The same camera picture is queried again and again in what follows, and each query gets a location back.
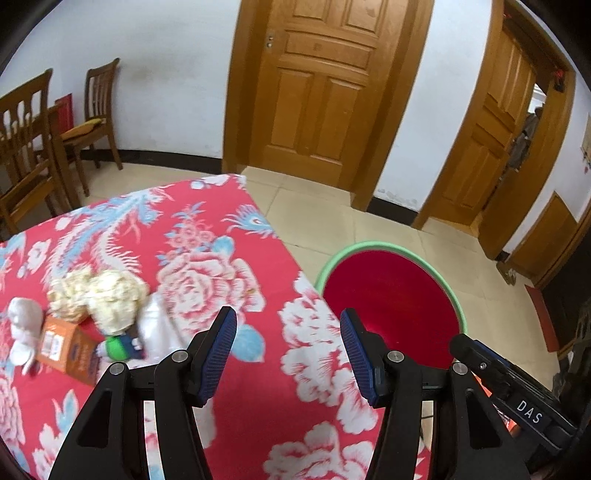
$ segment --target doormat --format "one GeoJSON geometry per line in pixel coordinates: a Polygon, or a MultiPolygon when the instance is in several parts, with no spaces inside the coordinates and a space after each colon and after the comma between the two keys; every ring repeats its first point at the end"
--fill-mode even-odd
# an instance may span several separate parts
{"type": "Polygon", "coordinates": [[[560,349],[560,346],[558,345],[558,338],[556,337],[554,325],[552,325],[552,320],[550,320],[550,314],[546,308],[541,290],[530,287],[529,285],[526,285],[525,289],[530,295],[531,301],[535,307],[535,311],[538,314],[538,320],[540,321],[542,333],[544,334],[544,341],[546,342],[546,349],[549,352],[557,352],[560,349]]]}

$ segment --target blue gripper pad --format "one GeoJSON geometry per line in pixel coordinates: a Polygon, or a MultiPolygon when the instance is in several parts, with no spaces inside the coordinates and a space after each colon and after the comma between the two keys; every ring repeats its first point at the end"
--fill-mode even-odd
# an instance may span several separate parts
{"type": "Polygon", "coordinates": [[[211,337],[210,339],[206,338],[199,349],[199,353],[202,353],[201,349],[207,348],[207,345],[204,344],[209,343],[211,345],[201,368],[201,385],[197,392],[197,398],[203,405],[216,392],[230,349],[234,343],[236,328],[236,312],[229,307],[222,308],[209,330],[209,333],[215,334],[213,342],[208,342],[208,340],[212,340],[211,337]]]}
{"type": "Polygon", "coordinates": [[[349,363],[353,368],[359,391],[362,397],[366,398],[372,407],[375,407],[378,401],[378,393],[375,389],[374,369],[359,337],[365,329],[359,319],[355,319],[355,323],[358,323],[358,325],[354,325],[349,313],[344,310],[340,315],[340,335],[345,344],[345,350],[349,357],[349,363]]]}

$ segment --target chair seat cushion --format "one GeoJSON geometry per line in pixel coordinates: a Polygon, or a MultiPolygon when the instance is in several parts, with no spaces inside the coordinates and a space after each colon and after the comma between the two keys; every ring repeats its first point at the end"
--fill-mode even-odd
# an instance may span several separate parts
{"type": "Polygon", "coordinates": [[[103,122],[102,118],[93,118],[83,124],[76,125],[74,128],[70,128],[67,132],[62,133],[61,139],[67,141],[71,138],[81,137],[82,135],[89,134],[94,130],[97,125],[103,122]]]}

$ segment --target red floral bedspread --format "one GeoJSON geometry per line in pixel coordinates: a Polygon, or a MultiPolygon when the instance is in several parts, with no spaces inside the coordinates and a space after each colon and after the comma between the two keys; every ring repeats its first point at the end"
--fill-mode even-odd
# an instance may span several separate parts
{"type": "MultiPolygon", "coordinates": [[[[0,306],[23,296],[47,307],[48,282],[83,264],[141,276],[164,295],[187,342],[231,305],[232,353],[216,395],[195,409],[214,478],[362,480],[381,413],[359,394],[337,318],[244,185],[236,175],[182,181],[16,235],[0,245],[0,306]]],[[[11,344],[2,318],[0,435],[25,470],[46,479],[91,388],[41,365],[22,375],[8,360],[11,344]]],[[[151,479],[162,480],[151,403],[145,420],[151,479]]],[[[415,479],[428,470],[420,450],[415,479]]]]}

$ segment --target chair backrest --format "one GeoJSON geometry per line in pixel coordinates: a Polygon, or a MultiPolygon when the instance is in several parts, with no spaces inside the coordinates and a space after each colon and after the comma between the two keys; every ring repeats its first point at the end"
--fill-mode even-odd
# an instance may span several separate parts
{"type": "Polygon", "coordinates": [[[115,59],[107,65],[90,69],[86,73],[84,91],[84,116],[86,120],[92,118],[106,118],[111,120],[111,96],[115,70],[120,59],[115,59]]]}
{"type": "Polygon", "coordinates": [[[29,183],[53,160],[47,115],[52,72],[46,70],[0,98],[0,165],[13,187],[29,183]]]}

